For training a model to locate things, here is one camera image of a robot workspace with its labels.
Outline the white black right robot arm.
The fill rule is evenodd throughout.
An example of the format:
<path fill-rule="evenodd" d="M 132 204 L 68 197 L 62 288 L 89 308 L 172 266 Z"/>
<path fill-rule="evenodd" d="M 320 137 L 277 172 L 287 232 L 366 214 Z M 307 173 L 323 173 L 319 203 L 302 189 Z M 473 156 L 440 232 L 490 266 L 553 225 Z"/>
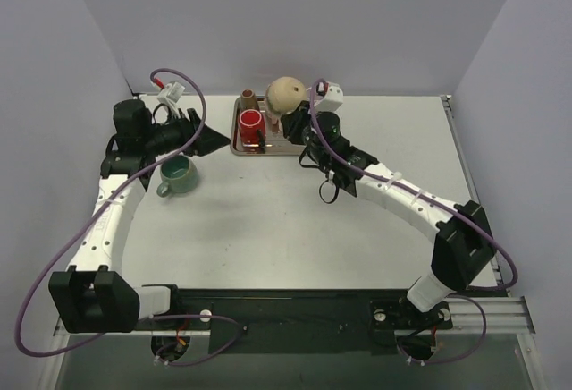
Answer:
<path fill-rule="evenodd" d="M 420 326 L 447 296 L 466 290 L 495 250 L 483 208 L 473 200 L 461 205 L 422 190 L 341 134 L 333 112 L 311 114 L 309 103 L 282 117 L 282 134 L 300 145 L 336 191 L 370 201 L 416 228 L 433 243 L 429 270 L 408 289 L 399 305 L 401 320 Z"/>

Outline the pink faceted mug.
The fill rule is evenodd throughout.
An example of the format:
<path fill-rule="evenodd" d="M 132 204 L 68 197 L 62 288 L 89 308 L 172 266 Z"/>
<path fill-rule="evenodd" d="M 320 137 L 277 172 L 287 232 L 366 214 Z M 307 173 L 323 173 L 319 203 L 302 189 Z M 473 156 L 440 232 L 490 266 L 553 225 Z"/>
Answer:
<path fill-rule="evenodd" d="M 280 122 L 281 115 L 274 111 L 272 104 L 267 98 L 265 98 L 264 106 L 265 106 L 265 115 L 270 123 L 271 131 L 273 133 L 279 132 L 281 129 L 281 122 Z"/>

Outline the teal green round mug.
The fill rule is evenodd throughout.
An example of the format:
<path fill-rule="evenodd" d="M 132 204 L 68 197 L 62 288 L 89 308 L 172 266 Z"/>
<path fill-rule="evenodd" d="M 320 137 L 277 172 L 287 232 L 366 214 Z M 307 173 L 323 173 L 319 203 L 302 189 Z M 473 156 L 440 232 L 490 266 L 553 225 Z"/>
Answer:
<path fill-rule="evenodd" d="M 161 182 L 156 188 L 160 198 L 186 194 L 198 186 L 198 170 L 190 158 L 178 155 L 160 165 Z"/>

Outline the red mug black handle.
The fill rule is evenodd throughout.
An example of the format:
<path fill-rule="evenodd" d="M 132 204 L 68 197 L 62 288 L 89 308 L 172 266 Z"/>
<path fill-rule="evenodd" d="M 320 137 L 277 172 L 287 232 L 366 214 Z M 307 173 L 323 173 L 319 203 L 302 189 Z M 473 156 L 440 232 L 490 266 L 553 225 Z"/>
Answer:
<path fill-rule="evenodd" d="M 238 129 L 240 142 L 247 151 L 265 153 L 265 119 L 260 111 L 242 111 Z"/>

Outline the beige round mug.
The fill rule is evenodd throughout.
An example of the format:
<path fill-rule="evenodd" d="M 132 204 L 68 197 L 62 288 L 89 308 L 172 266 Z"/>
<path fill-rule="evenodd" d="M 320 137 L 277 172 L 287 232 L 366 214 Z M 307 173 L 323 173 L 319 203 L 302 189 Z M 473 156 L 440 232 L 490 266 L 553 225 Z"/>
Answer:
<path fill-rule="evenodd" d="M 273 81 L 265 91 L 276 113 L 282 115 L 295 110 L 299 103 L 307 100 L 307 87 L 293 77 L 281 77 Z"/>

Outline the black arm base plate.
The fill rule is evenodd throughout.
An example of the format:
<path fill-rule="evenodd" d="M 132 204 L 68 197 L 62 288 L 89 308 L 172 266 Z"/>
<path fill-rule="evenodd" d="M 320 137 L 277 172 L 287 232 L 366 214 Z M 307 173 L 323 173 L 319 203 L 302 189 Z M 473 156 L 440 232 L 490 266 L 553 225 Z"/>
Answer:
<path fill-rule="evenodd" d="M 450 330 L 442 301 L 418 311 L 403 289 L 180 289 L 172 310 L 140 321 L 155 334 L 207 331 L 209 350 L 228 354 L 334 354 L 397 351 L 397 335 Z"/>

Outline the brown small mug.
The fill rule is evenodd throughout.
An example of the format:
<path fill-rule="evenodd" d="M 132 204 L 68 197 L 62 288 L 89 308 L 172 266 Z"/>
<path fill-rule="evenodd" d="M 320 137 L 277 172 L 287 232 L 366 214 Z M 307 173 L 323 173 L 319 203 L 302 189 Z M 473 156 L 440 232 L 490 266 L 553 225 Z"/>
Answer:
<path fill-rule="evenodd" d="M 240 94 L 240 109 L 246 110 L 259 110 L 257 95 L 252 89 L 244 89 Z"/>

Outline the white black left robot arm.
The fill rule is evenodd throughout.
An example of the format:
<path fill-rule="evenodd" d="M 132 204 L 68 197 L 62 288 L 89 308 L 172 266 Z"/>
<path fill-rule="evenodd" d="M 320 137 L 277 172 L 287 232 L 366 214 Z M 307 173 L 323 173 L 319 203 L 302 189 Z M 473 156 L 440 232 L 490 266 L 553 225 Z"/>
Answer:
<path fill-rule="evenodd" d="M 48 290 L 71 334 L 129 333 L 152 316 L 172 329 L 184 308 L 173 284 L 132 287 L 122 278 L 122 254 L 135 211 L 147 193 L 158 157 L 175 150 L 203 157 L 230 139 L 201 123 L 197 111 L 172 112 L 158 123 L 145 103 L 132 98 L 114 106 L 115 134 L 101 164 L 94 223 L 64 271 L 54 272 Z"/>

